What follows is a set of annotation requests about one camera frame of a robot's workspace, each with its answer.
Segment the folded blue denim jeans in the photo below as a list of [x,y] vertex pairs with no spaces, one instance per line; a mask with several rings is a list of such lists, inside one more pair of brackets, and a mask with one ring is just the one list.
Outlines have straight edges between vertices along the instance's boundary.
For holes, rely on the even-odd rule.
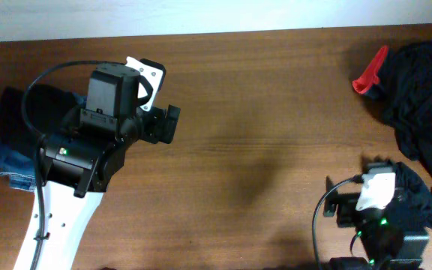
[[0,175],[9,178],[10,187],[33,191],[35,168],[33,158],[26,157],[9,146],[0,143]]

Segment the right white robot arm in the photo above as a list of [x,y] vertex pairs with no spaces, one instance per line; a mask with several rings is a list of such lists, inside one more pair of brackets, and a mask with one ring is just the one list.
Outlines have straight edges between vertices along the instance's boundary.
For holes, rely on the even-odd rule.
[[319,200],[313,213],[317,218],[320,209],[326,217],[336,217],[340,228],[353,228],[350,247],[360,240],[367,257],[347,256],[331,258],[320,262],[317,247],[313,249],[319,269],[330,270],[420,270],[422,254],[429,242],[425,229],[405,230],[400,223],[389,219],[387,211],[377,208],[363,211],[356,210],[358,193],[338,193],[338,188],[348,183],[362,182],[358,177],[333,184],[330,178],[325,180],[326,192]]

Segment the black garment with red trim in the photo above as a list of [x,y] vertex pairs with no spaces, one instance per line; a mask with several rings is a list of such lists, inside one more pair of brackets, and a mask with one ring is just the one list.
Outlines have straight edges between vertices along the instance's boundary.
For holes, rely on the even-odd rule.
[[380,120],[394,129],[400,152],[432,176],[432,41],[382,46],[352,88],[384,103]]

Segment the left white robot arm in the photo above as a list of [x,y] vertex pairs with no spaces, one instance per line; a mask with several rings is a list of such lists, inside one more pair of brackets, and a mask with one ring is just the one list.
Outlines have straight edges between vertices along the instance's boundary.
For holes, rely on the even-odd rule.
[[181,110],[153,105],[166,69],[148,60],[94,61],[84,106],[50,135],[37,135],[31,220],[15,269],[70,269],[83,233],[137,141],[170,144]]

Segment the crumpled dark green-black cloth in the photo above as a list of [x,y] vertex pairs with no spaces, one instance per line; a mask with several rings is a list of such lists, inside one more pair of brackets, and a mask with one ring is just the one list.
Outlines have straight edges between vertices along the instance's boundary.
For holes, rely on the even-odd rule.
[[432,229],[432,188],[402,162],[387,161],[396,173],[394,199],[385,209],[389,222],[403,230]]

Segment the black t-shirt with logo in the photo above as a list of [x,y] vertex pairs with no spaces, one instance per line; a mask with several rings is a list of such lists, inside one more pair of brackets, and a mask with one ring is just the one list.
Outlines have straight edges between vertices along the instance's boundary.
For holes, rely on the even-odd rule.
[[[23,91],[7,87],[0,98],[0,143],[28,158],[34,156],[36,137],[26,127],[21,110]],[[65,115],[85,97],[51,85],[36,85],[28,95],[29,121],[44,134],[58,130]]]

